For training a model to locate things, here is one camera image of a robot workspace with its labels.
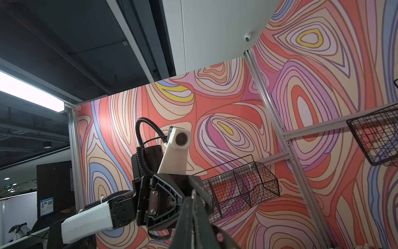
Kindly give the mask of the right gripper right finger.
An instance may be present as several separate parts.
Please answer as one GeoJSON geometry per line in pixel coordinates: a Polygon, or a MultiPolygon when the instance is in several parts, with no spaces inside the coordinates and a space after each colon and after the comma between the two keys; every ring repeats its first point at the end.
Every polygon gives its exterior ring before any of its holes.
{"type": "Polygon", "coordinates": [[[193,249],[219,249],[220,244],[208,216],[202,200],[199,196],[192,195],[192,248],[193,249]]]}

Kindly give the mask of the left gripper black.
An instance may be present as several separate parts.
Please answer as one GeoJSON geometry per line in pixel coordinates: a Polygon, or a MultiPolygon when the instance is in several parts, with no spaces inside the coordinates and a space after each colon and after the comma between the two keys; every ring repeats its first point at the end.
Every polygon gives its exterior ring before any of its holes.
{"type": "Polygon", "coordinates": [[[207,215],[214,212],[212,195],[196,175],[160,173],[142,178],[136,223],[148,230],[167,230],[177,226],[186,197],[195,190],[207,215]]]}

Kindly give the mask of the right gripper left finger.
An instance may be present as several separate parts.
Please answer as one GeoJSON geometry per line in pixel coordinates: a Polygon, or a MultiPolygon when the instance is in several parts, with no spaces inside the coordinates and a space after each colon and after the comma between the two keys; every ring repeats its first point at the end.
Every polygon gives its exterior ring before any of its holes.
{"type": "Polygon", "coordinates": [[[191,249],[193,236],[193,199],[184,199],[181,214],[179,216],[174,237],[172,238],[169,249],[191,249]]]}

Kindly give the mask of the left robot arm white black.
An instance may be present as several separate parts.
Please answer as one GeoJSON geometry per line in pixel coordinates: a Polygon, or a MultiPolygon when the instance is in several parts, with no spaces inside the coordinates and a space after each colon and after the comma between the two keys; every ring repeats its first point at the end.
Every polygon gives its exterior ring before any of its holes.
{"type": "Polygon", "coordinates": [[[173,126],[164,133],[148,118],[137,120],[135,133],[136,168],[142,175],[133,181],[134,188],[87,205],[65,219],[60,225],[61,243],[74,245],[96,233],[133,222],[149,231],[175,230],[172,247],[198,249],[216,243],[209,221],[214,211],[212,196],[199,176],[187,174],[192,133],[173,126]],[[154,158],[146,156],[142,123],[151,126],[164,143],[154,158]]]}

